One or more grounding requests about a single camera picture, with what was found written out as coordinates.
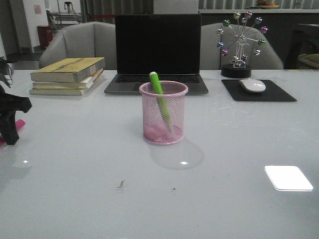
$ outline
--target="green marker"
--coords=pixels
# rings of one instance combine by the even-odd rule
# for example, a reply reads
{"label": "green marker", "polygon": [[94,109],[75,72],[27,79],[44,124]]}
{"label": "green marker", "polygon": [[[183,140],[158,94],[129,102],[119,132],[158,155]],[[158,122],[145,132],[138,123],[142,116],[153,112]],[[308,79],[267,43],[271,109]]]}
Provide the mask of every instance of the green marker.
{"label": "green marker", "polygon": [[[160,84],[159,76],[156,72],[153,71],[150,73],[150,80],[151,80],[151,84],[152,84],[152,87],[153,87],[155,94],[163,95],[164,94],[163,89],[162,89],[161,84]],[[169,113],[169,110],[167,107],[166,99],[157,98],[157,102],[159,105],[161,117],[162,117],[163,121],[165,122],[168,131],[172,132],[173,125],[171,122],[170,113]]]}

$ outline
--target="mouse pad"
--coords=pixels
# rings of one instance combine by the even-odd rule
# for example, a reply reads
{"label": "mouse pad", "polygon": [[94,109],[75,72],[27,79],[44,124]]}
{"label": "mouse pad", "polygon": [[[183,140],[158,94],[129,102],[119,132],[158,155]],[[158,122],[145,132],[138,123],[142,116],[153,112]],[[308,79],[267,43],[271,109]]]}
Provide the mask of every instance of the mouse pad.
{"label": "mouse pad", "polygon": [[261,80],[266,89],[260,93],[249,93],[243,89],[239,80],[221,80],[226,89],[236,101],[272,101],[272,102],[295,102],[294,97],[281,89],[271,80]]}

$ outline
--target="black screen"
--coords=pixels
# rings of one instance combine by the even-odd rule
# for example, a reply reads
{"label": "black screen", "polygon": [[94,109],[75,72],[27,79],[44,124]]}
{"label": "black screen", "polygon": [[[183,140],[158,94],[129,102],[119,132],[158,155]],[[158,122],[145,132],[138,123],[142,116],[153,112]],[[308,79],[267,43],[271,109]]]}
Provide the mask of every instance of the black screen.
{"label": "black screen", "polygon": [[199,14],[118,15],[115,26],[118,73],[199,73]]}

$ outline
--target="book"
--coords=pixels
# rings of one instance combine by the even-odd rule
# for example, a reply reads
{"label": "book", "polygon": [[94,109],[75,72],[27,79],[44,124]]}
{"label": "book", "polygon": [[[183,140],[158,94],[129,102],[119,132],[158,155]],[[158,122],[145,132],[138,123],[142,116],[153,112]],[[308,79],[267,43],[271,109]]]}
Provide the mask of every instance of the book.
{"label": "book", "polygon": [[103,68],[98,70],[95,74],[85,78],[80,82],[48,82],[48,81],[34,81],[32,82],[34,89],[84,89],[90,88],[97,78],[103,73]]}
{"label": "book", "polygon": [[86,93],[100,78],[102,72],[100,72],[95,81],[85,88],[51,88],[51,89],[35,89],[31,88],[29,94],[31,95],[47,95],[47,96],[81,96]]}
{"label": "book", "polygon": [[32,72],[31,80],[80,82],[104,67],[104,57],[66,58]]}

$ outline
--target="chair backrest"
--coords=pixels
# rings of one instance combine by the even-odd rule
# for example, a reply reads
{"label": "chair backrest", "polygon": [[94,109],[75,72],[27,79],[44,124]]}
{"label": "chair backrest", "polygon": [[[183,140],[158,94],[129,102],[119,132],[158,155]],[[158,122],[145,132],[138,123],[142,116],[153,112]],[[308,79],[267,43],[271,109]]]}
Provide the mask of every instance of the chair backrest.
{"label": "chair backrest", "polygon": [[105,57],[105,69],[116,70],[115,25],[94,21],[61,29],[40,57],[39,66],[74,57]]}
{"label": "chair backrest", "polygon": [[[224,33],[217,35],[217,30],[223,28]],[[221,56],[220,49],[217,48],[218,42],[224,42],[228,48],[234,39],[234,34],[239,32],[238,25],[231,24],[230,27],[223,27],[222,23],[204,25],[201,28],[201,47],[200,47],[200,69],[201,70],[220,70],[221,65],[227,64],[236,55],[236,45],[229,48],[227,56]],[[249,45],[244,46],[244,51],[248,55],[246,61],[252,69],[283,69],[283,63],[274,49],[271,47],[265,36],[255,28],[247,28],[246,36],[253,39],[247,40]],[[257,41],[264,39],[265,44],[260,46]],[[255,55],[254,49],[260,49],[261,54]]]}

